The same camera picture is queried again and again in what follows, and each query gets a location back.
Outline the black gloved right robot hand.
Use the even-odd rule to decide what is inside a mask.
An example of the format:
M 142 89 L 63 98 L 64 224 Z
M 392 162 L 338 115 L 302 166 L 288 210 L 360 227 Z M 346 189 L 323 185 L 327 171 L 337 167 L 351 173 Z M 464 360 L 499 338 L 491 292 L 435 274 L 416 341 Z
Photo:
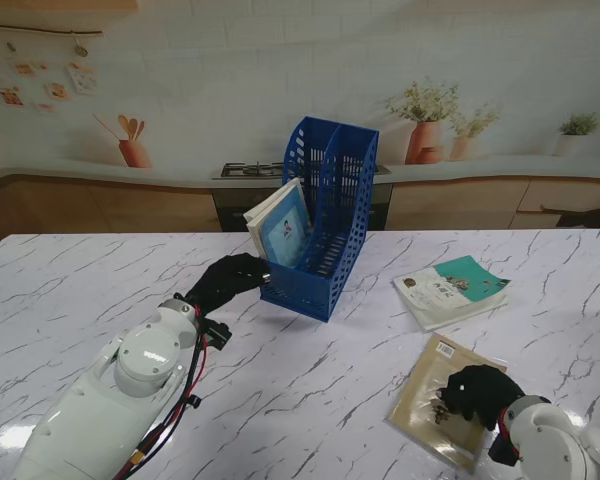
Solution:
M 466 421 L 477 417 L 483 427 L 493 431 L 501 412 L 525 393 L 499 369 L 471 365 L 451 375 L 438 395 L 451 414 L 460 414 Z

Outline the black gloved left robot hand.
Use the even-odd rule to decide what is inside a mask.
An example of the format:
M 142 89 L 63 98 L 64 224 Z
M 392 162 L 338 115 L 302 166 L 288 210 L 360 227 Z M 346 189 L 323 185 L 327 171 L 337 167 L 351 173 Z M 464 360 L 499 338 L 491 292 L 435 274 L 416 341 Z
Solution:
M 211 264 L 184 296 L 198 317 L 222 307 L 235 296 L 268 282 L 269 264 L 249 253 L 226 255 Z

